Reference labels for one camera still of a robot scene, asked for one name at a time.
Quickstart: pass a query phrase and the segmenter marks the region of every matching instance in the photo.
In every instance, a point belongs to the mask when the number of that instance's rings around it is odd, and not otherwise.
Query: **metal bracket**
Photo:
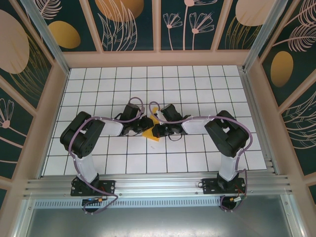
[[[82,189],[82,183],[78,180],[72,181],[72,187],[70,196],[72,197],[91,197],[96,196],[96,192],[93,189]],[[114,194],[115,180],[100,180],[98,185],[99,190],[103,190],[107,193]]]
[[[246,191],[245,180],[243,178],[236,178],[235,185],[228,188],[226,191],[223,191],[221,187],[217,184],[218,179],[202,179],[203,194],[238,194],[238,188],[242,191]]]

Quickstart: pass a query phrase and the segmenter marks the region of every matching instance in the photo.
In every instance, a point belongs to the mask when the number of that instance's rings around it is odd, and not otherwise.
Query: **grid tile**
[[[227,110],[252,132],[251,148],[242,155],[239,169],[266,169],[254,122],[236,66],[166,66],[72,69],[43,175],[75,175],[68,152],[59,137],[80,111],[114,118],[131,97],[140,97],[145,115],[148,104],[161,108],[174,104],[182,115],[216,115]],[[180,135],[171,135],[177,140]],[[93,150],[100,174],[217,171],[221,154],[209,135],[186,135],[179,141],[159,142],[141,134],[129,137],[100,136]]]

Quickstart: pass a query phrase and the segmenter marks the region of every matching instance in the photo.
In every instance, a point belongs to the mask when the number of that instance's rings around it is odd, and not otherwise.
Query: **purple cable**
[[[80,176],[81,180],[84,181],[91,189],[93,189],[93,190],[95,190],[95,191],[97,191],[97,192],[99,192],[99,193],[101,193],[101,194],[103,194],[103,195],[115,197],[115,199],[112,200],[109,204],[107,204],[107,205],[106,205],[105,207],[103,207],[103,208],[100,208],[100,209],[96,210],[95,212],[87,212],[85,208],[86,208],[86,206],[87,206],[88,204],[90,204],[90,203],[92,203],[92,202],[86,203],[86,204],[83,206],[83,210],[85,211],[86,214],[93,215],[93,214],[98,214],[98,213],[104,211],[105,209],[108,208],[108,206],[110,206],[113,202],[115,202],[115,201],[118,199],[118,196],[115,195],[115,194],[111,194],[111,193],[104,192],[104,191],[102,191],[102,190],[99,190],[99,189],[93,187],[93,186],[92,186],[91,184],[89,184],[89,182],[82,176],[82,174],[80,173],[80,171],[79,171],[79,169],[78,169],[78,166],[77,166],[76,157],[75,157],[75,155],[73,154],[73,152],[72,152],[72,150],[71,150],[71,148],[72,148],[72,146],[73,146],[73,143],[74,143],[74,140],[75,140],[75,138],[77,137],[77,135],[80,133],[80,131],[82,130],[82,128],[83,128],[88,122],[90,122],[91,120],[100,119],[100,120],[108,120],[108,121],[115,121],[115,122],[126,123],[126,122],[132,122],[132,121],[134,121],[134,120],[140,118],[140,116],[141,116],[141,115],[144,113],[144,111],[145,111],[144,103],[143,103],[143,101],[142,101],[140,98],[138,98],[138,97],[132,97],[132,98],[130,98],[130,100],[129,100],[128,102],[130,102],[132,99],[138,99],[138,100],[141,102],[141,112],[140,112],[135,118],[130,119],[130,120],[123,121],[123,120],[118,120],[118,119],[114,119],[114,118],[107,118],[107,117],[91,117],[91,118],[87,119],[87,120],[78,128],[78,130],[75,132],[74,136],[72,137],[72,139],[71,139],[71,141],[70,141],[69,148],[68,148],[68,152],[69,152],[70,156],[71,156],[71,157],[73,158],[73,160],[74,160],[75,169],[76,169],[78,175]]]
[[[160,111],[160,105],[159,105],[156,101],[150,102],[150,103],[149,103],[149,111],[150,111],[151,115],[152,115],[155,119],[157,119],[158,121],[163,122],[163,123],[176,124],[176,123],[180,123],[180,122],[190,121],[190,120],[193,120],[193,119],[222,119],[222,120],[227,120],[227,121],[233,122],[233,123],[239,125],[240,127],[242,127],[244,130],[246,130],[246,132],[249,134],[250,142],[249,142],[248,146],[246,146],[244,149],[242,149],[242,150],[238,153],[237,160],[236,160],[236,165],[235,165],[235,170],[236,170],[236,171],[238,170],[238,163],[239,163],[239,160],[240,160],[241,155],[251,146],[252,141],[253,141],[252,134],[251,134],[251,132],[249,131],[249,129],[248,129],[245,125],[243,125],[241,122],[238,122],[238,121],[236,121],[236,120],[234,120],[234,119],[226,118],[226,117],[221,117],[221,116],[199,116],[199,117],[189,117],[189,118],[184,119],[184,120],[173,121],[173,122],[163,121],[163,120],[159,119],[159,118],[154,114],[154,112],[152,111],[152,109],[151,109],[151,105],[152,105],[152,104],[157,105],[159,111]],[[246,182],[245,195],[246,195],[246,194],[247,194],[247,184],[248,184],[248,182],[247,182],[247,170],[244,169],[244,170],[242,170],[242,171],[238,171],[238,173],[243,173],[243,172],[245,172],[245,182]],[[221,199],[220,199],[220,208],[221,208],[223,211],[227,211],[227,210],[229,210],[229,209],[226,208],[226,207],[224,207],[224,206],[222,205],[222,202],[223,202],[224,197],[225,197],[225,195],[221,196]]]

